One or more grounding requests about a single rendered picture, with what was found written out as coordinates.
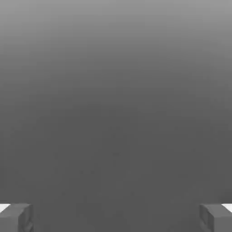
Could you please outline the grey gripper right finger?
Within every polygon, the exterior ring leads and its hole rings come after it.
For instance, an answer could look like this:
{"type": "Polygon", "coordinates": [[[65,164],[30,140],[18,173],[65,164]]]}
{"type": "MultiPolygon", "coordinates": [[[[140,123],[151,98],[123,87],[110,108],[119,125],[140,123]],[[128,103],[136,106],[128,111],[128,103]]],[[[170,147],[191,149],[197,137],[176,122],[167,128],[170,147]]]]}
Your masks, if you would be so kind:
{"type": "Polygon", "coordinates": [[[232,232],[232,203],[200,204],[199,221],[203,232],[232,232]]]}

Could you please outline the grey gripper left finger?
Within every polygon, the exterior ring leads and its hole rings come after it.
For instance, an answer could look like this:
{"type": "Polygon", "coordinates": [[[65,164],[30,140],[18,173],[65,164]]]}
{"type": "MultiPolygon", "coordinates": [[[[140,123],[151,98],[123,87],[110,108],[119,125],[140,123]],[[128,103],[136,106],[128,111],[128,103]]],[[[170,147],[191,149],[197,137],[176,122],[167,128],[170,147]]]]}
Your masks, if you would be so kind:
{"type": "Polygon", "coordinates": [[[0,203],[0,232],[34,232],[33,205],[0,203]]]}

